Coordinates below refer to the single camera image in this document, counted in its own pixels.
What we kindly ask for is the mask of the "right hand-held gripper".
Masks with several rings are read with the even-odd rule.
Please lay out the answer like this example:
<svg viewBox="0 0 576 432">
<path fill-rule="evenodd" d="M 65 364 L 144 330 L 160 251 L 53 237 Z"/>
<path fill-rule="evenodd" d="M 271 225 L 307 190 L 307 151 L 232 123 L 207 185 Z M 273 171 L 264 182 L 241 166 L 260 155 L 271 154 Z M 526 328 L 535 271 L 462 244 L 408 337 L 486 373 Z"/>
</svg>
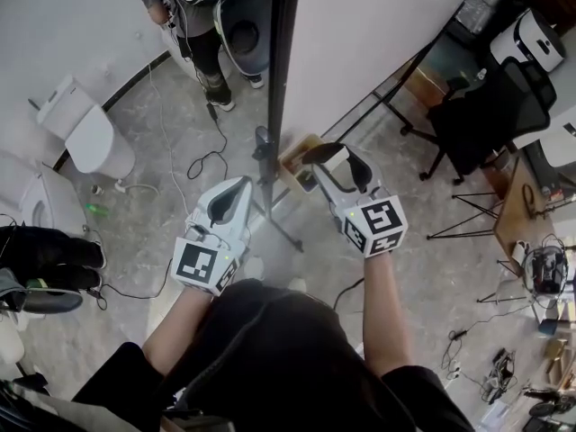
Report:
<svg viewBox="0 0 576 432">
<path fill-rule="evenodd" d="M 306 152 L 308 166 L 321 191 L 330 196 L 330 208 L 337 230 L 364 258 L 379 256 L 397 248 L 408 230 L 408 221 L 397 195 L 381 182 L 380 168 L 366 155 L 347 146 L 327 142 Z M 342 164 L 349 164 L 355 189 L 346 189 L 333 176 Z"/>
</svg>

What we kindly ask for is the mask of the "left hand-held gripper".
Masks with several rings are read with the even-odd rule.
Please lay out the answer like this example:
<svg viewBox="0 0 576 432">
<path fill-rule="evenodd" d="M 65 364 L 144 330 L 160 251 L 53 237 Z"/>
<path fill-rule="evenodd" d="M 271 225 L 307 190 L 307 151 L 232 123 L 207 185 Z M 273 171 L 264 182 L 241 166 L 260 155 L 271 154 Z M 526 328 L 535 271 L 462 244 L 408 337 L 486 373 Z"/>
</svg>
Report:
<svg viewBox="0 0 576 432">
<path fill-rule="evenodd" d="M 249 176 L 224 180 L 206 191 L 175 241 L 170 275 L 180 284 L 220 296 L 248 250 L 244 240 L 253 195 Z"/>
</svg>

